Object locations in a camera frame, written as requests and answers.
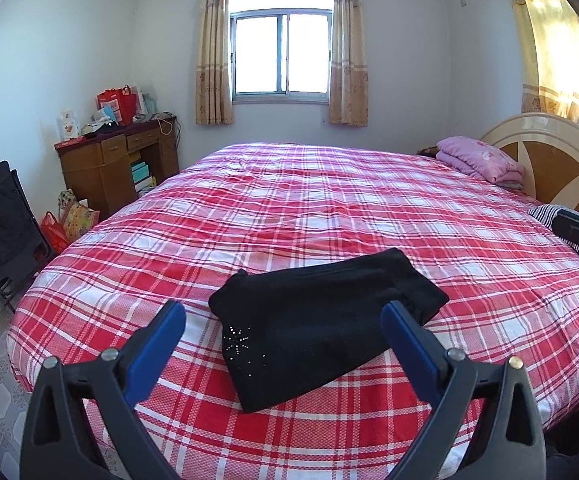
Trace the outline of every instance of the yellow curtain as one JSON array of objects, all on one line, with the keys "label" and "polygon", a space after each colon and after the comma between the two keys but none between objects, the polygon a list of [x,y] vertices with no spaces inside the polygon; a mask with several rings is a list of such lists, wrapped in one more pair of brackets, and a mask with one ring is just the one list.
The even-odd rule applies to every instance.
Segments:
[{"label": "yellow curtain", "polygon": [[362,0],[334,0],[330,123],[367,126],[368,90]]},{"label": "yellow curtain", "polygon": [[202,0],[196,67],[196,124],[232,124],[229,0]]},{"label": "yellow curtain", "polygon": [[522,112],[579,124],[579,18],[567,0],[511,0],[524,61]]}]

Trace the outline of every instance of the red shopping bag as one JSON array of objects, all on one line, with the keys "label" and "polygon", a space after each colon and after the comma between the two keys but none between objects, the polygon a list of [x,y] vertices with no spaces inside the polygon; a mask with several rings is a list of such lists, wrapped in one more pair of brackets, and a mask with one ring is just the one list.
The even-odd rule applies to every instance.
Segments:
[{"label": "red shopping bag", "polygon": [[47,211],[43,221],[40,223],[40,230],[56,254],[62,253],[69,245],[64,227],[56,220],[53,213]]},{"label": "red shopping bag", "polygon": [[129,86],[125,85],[124,88],[106,90],[102,94],[98,94],[96,100],[98,101],[98,110],[104,106],[111,107],[118,124],[127,126],[132,123],[136,115],[138,96],[131,93]]}]

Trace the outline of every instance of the blue gripper pad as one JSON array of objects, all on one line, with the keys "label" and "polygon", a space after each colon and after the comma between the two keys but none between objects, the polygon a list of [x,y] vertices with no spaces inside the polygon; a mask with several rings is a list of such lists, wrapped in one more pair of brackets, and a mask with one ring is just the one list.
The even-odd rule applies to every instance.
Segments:
[{"label": "blue gripper pad", "polygon": [[442,380],[448,370],[441,343],[420,327],[399,301],[383,307],[380,326],[416,396],[436,408],[444,394]]},{"label": "blue gripper pad", "polygon": [[124,396],[132,408],[138,402],[149,398],[162,370],[185,332],[185,308],[180,303],[169,301],[162,309],[167,309],[167,312],[162,315],[159,312],[154,320],[142,329],[149,331],[149,335],[125,371]]}]

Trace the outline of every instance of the red plaid bedsheet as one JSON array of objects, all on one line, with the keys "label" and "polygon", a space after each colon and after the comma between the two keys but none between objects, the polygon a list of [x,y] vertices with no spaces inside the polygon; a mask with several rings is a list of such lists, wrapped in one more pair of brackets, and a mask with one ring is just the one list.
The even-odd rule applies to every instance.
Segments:
[{"label": "red plaid bedsheet", "polygon": [[[519,355],[543,423],[579,403],[579,257],[525,211],[534,202],[436,160],[288,144],[230,146],[125,207],[36,279],[8,338],[29,387],[121,347],[168,298],[183,339],[139,417],[182,478],[382,479],[429,414],[385,352],[318,390],[243,415],[207,300],[238,269],[268,272],[397,247],[451,298],[430,328],[476,360]],[[96,437],[111,446],[95,404]],[[442,470],[460,463],[471,407]]]}]

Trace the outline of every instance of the black chair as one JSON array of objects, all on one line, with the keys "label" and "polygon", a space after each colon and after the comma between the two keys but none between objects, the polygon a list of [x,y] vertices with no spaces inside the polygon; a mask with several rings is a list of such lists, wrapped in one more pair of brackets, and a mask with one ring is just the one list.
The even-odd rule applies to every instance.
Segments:
[{"label": "black chair", "polygon": [[0,162],[0,298],[11,307],[16,293],[53,256],[16,171]]}]

